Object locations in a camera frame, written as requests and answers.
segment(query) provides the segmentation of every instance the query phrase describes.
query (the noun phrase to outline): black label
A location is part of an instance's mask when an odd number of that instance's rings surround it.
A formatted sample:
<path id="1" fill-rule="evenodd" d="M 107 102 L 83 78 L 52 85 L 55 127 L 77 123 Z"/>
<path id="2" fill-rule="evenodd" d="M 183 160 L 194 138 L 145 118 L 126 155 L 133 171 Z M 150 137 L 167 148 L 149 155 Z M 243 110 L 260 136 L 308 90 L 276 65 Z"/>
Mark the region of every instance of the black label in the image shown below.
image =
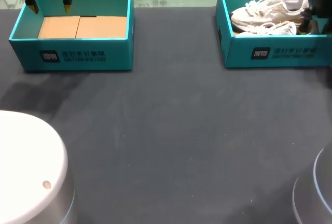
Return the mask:
<path id="1" fill-rule="evenodd" d="M 44 62 L 60 62 L 58 53 L 55 50 L 41 50 L 40 54 Z"/>
<path id="2" fill-rule="evenodd" d="M 271 48 L 254 48 L 251 54 L 252 60 L 264 60 L 267 59 Z"/>
<path id="3" fill-rule="evenodd" d="M 221 42 L 222 41 L 222 37 L 223 37 L 223 34 L 222 34 L 222 25 L 221 24 L 219 25 L 219 28 L 218 28 L 218 36 L 219 36 L 219 41 Z"/>

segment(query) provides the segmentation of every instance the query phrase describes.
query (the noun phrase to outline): metal cylinder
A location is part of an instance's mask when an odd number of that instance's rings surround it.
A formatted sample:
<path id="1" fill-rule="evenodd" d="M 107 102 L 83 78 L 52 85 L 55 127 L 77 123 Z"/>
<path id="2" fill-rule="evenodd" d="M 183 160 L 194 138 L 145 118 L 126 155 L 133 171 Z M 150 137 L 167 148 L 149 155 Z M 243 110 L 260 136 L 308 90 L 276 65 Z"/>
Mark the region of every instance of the metal cylinder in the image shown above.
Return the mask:
<path id="1" fill-rule="evenodd" d="M 299 224 L 332 223 L 332 145 L 327 146 L 296 180 L 293 210 Z"/>
<path id="2" fill-rule="evenodd" d="M 67 151 L 49 124 L 0 111 L 0 161 L 0 223 L 77 223 Z"/>

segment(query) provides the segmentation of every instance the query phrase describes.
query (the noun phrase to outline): sneaker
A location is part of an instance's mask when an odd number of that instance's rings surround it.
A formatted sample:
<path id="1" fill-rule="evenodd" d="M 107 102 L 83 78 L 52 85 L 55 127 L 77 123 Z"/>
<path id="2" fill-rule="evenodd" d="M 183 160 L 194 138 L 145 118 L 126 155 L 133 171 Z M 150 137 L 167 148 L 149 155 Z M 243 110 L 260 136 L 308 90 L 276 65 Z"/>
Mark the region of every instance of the sneaker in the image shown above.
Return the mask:
<path id="1" fill-rule="evenodd" d="M 260 26 L 264 23 L 282 23 L 292 21 L 301 24 L 301 12 L 309 7 L 309 0 L 259 0 L 250 1 L 245 7 L 233 11 L 230 15 L 236 31 L 249 31 L 248 25 Z"/>
<path id="2" fill-rule="evenodd" d="M 297 29 L 294 22 L 264 23 L 260 26 L 248 25 L 249 31 L 242 32 L 237 36 L 292 36 L 296 35 Z"/>

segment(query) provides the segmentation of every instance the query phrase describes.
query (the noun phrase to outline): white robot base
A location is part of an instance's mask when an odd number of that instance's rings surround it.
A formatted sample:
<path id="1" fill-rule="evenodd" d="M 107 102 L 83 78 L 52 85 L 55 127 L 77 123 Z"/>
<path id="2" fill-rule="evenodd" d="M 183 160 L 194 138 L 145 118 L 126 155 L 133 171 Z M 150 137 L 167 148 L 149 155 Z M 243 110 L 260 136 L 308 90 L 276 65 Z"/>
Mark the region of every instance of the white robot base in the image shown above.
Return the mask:
<path id="1" fill-rule="evenodd" d="M 77 223 L 66 148 L 41 119 L 0 111 L 0 177 L 0 223 Z"/>

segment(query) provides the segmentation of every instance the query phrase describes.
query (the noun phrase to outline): shoelace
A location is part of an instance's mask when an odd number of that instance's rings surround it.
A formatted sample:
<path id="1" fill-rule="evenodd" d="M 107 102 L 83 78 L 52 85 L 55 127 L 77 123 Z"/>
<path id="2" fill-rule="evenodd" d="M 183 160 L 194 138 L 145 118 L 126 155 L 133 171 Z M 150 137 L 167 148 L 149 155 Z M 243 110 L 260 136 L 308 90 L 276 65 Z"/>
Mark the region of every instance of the shoelace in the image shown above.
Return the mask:
<path id="1" fill-rule="evenodd" d="M 264 10 L 267 7 L 266 5 L 262 4 L 263 1 L 265 1 L 265 0 L 259 0 L 258 2 L 252 0 L 249 3 L 246 3 L 245 8 L 246 8 L 247 12 L 251 16 L 263 14 Z"/>
<path id="2" fill-rule="evenodd" d="M 253 25 L 248 25 L 247 27 L 249 28 L 248 32 L 251 32 L 253 34 L 257 35 L 273 35 L 274 28 L 271 28 L 275 26 L 274 23 L 263 23 L 260 26 L 253 26 Z"/>

